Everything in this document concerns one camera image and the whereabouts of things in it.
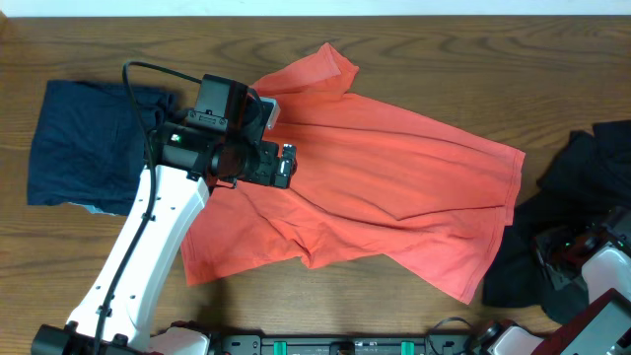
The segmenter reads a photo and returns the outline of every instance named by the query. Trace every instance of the camera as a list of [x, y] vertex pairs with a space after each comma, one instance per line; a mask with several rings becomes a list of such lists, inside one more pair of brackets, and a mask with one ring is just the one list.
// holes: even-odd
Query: camera
[[157, 164], [187, 171], [187, 178], [218, 180], [235, 187], [237, 180], [288, 188], [296, 171], [296, 147], [262, 140], [273, 128], [280, 108], [273, 99], [234, 80], [206, 74], [194, 108], [150, 132]]

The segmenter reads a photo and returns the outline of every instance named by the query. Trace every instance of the shirt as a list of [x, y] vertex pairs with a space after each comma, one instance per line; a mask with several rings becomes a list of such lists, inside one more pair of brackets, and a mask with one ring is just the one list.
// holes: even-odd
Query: shirt
[[327, 43], [253, 85], [281, 108], [264, 139], [296, 146], [298, 170], [286, 190], [213, 192], [181, 246], [188, 284], [384, 253], [471, 301], [512, 223], [525, 154], [348, 93], [358, 70]]

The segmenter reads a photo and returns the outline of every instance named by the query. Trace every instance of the black cable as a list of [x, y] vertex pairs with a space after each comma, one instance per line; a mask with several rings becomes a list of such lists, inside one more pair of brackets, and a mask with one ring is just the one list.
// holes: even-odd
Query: black cable
[[131, 84], [129, 84], [128, 71], [129, 67], [132, 65], [145, 67], [149, 69], [154, 69], [161, 71], [163, 73], [175, 75], [179, 78], [189, 80], [191, 82], [201, 84], [201, 80], [193, 78], [191, 76], [176, 72], [171, 69], [163, 68], [158, 65], [149, 64], [140, 61], [128, 61], [122, 67], [122, 82], [125, 87], [125, 91], [127, 93], [127, 97], [129, 98], [129, 103], [131, 104], [131, 108], [133, 111], [136, 120], [138, 121], [138, 125], [142, 131], [143, 140], [145, 143], [145, 151], [147, 152], [147, 167], [149, 168], [149, 176], [151, 179], [150, 184], [150, 192], [149, 192], [149, 202], [147, 203], [147, 209], [145, 210], [145, 214], [142, 217], [142, 222], [140, 222], [140, 226], [138, 226], [138, 230], [136, 230], [136, 234], [134, 238], [131, 240], [129, 244], [129, 248], [125, 252], [122, 260], [120, 261], [120, 265], [118, 265], [118, 269], [116, 269], [116, 273], [111, 278], [111, 283], [109, 284], [109, 288], [107, 289], [107, 293], [105, 294], [105, 299], [103, 300], [103, 304], [101, 305], [101, 312], [99, 313], [99, 320], [97, 322], [97, 331], [95, 333], [95, 342], [94, 342], [94, 354], [99, 355], [99, 351], [101, 348], [101, 340], [103, 339], [103, 331], [105, 327], [105, 319], [107, 318], [107, 313], [109, 312], [109, 305], [111, 303], [111, 299], [113, 298], [114, 291], [116, 290], [116, 286], [118, 285], [118, 281], [120, 281], [120, 277], [122, 276], [123, 271], [125, 270], [125, 266], [129, 262], [132, 253], [134, 253], [134, 249], [140, 241], [140, 237], [142, 233], [145, 231], [147, 224], [152, 218], [152, 213], [154, 210], [154, 204], [156, 203], [156, 162], [154, 161], [153, 152], [151, 150], [151, 144], [149, 142], [149, 136], [147, 135], [147, 129], [145, 128], [145, 124], [142, 121], [142, 115], [140, 112], [140, 108], [138, 108], [138, 103], [136, 102], [136, 97], [134, 96], [133, 88]]
[[[468, 325], [468, 327], [469, 327], [470, 329], [473, 329], [473, 326], [472, 326], [472, 325], [471, 325], [468, 321], [466, 321], [465, 319], [462, 319], [462, 318], [460, 318], [460, 317], [449, 317], [449, 318], [447, 318], [447, 319], [443, 319], [443, 320], [439, 321], [439, 322], [438, 322], [438, 324], [434, 325], [434, 327], [432, 327], [432, 328], [431, 328], [431, 329], [427, 332], [427, 336], [426, 336], [426, 337], [427, 337], [427, 342], [430, 344], [430, 347], [432, 348], [432, 351], [434, 351], [434, 354], [437, 354], [437, 355], [442, 355], [441, 353], [439, 353], [438, 351], [436, 351], [436, 348], [434, 347], [434, 342], [432, 341], [432, 335], [431, 335], [430, 333], [431, 333], [432, 331], [434, 331], [434, 330], [438, 329], [441, 325], [443, 325], [443, 324], [445, 324], [445, 323], [448, 323], [448, 322], [450, 322], [450, 321], [460, 321], [460, 322], [463, 322], [463, 323], [465, 323], [466, 325]], [[469, 342], [470, 342], [470, 341], [467, 341], [467, 342], [466, 342], [466, 344], [465, 344], [465, 346], [464, 346], [464, 351], [461, 351], [461, 352], [457, 353], [456, 355], [458, 355], [458, 354], [466, 354], [466, 352], [469, 350], [469, 349], [468, 349], [468, 344], [469, 344]]]

